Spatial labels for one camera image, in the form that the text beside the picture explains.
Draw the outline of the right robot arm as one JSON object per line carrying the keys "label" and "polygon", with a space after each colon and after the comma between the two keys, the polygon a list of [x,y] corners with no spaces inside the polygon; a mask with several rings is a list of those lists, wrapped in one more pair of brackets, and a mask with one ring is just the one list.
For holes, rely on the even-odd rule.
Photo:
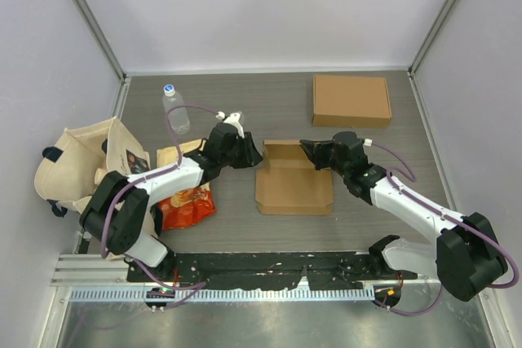
{"label": "right robot arm", "polygon": [[374,141],[344,131],[330,140],[302,139],[299,144],[316,170],[333,170],[354,197],[398,217],[429,241],[380,240],[368,259],[375,277],[385,279],[395,271],[425,275],[463,302],[486,288],[507,289],[519,282],[518,266],[483,214],[461,214],[415,192],[396,177],[401,173],[415,181],[407,165],[385,169],[370,162],[365,148]]}

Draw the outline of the large brown cardboard box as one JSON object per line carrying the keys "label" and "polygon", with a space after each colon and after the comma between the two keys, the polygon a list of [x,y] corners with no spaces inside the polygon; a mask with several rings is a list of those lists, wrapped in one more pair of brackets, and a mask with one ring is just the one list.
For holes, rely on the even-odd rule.
{"label": "large brown cardboard box", "polygon": [[315,75],[312,124],[322,127],[384,129],[392,120],[384,77]]}

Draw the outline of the small cardboard box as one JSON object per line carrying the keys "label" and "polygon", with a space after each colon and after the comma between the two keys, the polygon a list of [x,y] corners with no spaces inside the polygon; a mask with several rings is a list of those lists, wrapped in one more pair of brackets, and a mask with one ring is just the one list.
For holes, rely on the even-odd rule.
{"label": "small cardboard box", "polygon": [[331,171],[316,170],[297,140],[266,139],[255,201],[266,215],[328,215],[334,203]]}

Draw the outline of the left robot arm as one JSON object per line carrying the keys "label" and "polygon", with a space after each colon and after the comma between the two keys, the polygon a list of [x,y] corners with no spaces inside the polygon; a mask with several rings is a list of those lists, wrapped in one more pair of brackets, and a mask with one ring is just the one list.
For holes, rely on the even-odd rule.
{"label": "left robot arm", "polygon": [[174,270],[173,252],[144,228],[146,213],[158,202],[217,178],[221,169],[255,167],[263,160],[252,134],[219,123],[201,148],[182,155],[179,164],[126,177],[106,174],[80,217],[80,224],[103,248],[145,265],[157,282]]}

